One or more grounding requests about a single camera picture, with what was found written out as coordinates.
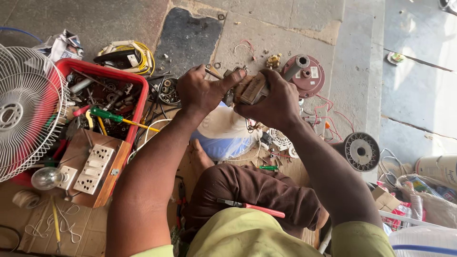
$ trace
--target stone floor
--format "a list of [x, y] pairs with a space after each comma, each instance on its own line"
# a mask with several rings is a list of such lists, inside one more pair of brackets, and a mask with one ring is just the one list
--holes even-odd
[[[340, 136], [344, 139], [350, 134], [351, 126], [333, 111], [348, 117], [356, 131], [368, 132], [377, 139], [384, 1], [122, 0], [111, 4], [87, 0], [16, 0], [0, 10], [0, 22], [6, 27], [31, 32], [43, 40], [66, 28], [79, 35], [85, 48], [84, 60], [91, 61], [102, 47], [116, 40], [135, 39], [154, 51], [160, 45], [165, 17], [174, 7], [188, 10], [194, 17], [217, 18], [218, 14], [224, 14], [222, 33], [211, 56], [211, 62], [222, 64], [221, 73], [247, 64], [255, 74], [264, 68], [270, 54], [282, 53], [283, 64], [296, 54], [309, 54], [325, 70], [326, 81], [319, 94], [335, 103], [328, 116], [335, 121]], [[234, 53], [234, 47], [242, 39], [253, 44], [255, 61], [246, 49], [237, 49]], [[0, 43], [32, 47], [37, 41], [28, 35], [1, 31]], [[193, 51], [191, 46], [188, 48], [189, 52]], [[158, 52], [156, 59], [162, 55], [161, 50]], [[325, 100], [312, 97], [303, 107], [314, 113], [314, 107], [324, 103]], [[320, 108], [318, 114], [325, 116], [327, 111]], [[324, 123], [316, 126], [316, 131], [323, 133]], [[374, 181], [376, 176], [373, 174], [362, 175], [366, 180]]]
[[457, 16], [435, 0], [386, 0], [379, 144], [414, 166], [425, 155], [457, 152]]

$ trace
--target white fan part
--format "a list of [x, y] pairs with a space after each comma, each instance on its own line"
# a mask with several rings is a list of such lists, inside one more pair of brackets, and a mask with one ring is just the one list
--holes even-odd
[[292, 146], [292, 142], [277, 129], [270, 129], [270, 136], [273, 139], [273, 143], [279, 148], [279, 151], [284, 151]]
[[291, 148], [289, 148], [289, 156], [295, 159], [299, 158], [297, 151], [295, 150], [295, 147], [292, 146]]
[[43, 54], [0, 47], [0, 182], [29, 168], [56, 141], [67, 82]]

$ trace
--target light bulb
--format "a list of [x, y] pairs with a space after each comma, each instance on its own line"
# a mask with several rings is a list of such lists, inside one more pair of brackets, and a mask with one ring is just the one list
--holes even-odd
[[32, 185], [38, 190], [49, 190], [61, 183], [65, 175], [55, 167], [44, 167], [32, 175]]

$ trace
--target bare foot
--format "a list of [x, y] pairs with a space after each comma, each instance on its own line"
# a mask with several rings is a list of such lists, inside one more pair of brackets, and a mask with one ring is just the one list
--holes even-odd
[[186, 152], [191, 160], [192, 170], [197, 180], [207, 168], [214, 166], [214, 162], [205, 153], [198, 139], [194, 139], [189, 143]]
[[317, 219], [316, 230], [320, 230], [325, 225], [325, 223], [327, 222], [328, 219], [329, 219], [329, 213], [323, 206], [321, 206], [319, 217]]

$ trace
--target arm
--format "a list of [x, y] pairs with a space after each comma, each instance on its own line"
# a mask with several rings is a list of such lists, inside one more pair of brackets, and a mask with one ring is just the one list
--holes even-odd
[[171, 243], [167, 204], [191, 133], [245, 76], [241, 70], [224, 80], [209, 82], [203, 79], [205, 74], [200, 65], [178, 80], [182, 109], [119, 177], [108, 213], [107, 256], [130, 256]]
[[280, 130], [290, 139], [333, 226], [347, 221], [364, 221], [382, 227], [365, 182], [300, 118], [295, 85], [287, 83], [275, 71], [263, 70], [262, 73], [271, 86], [268, 97], [256, 105], [237, 105], [235, 111]]

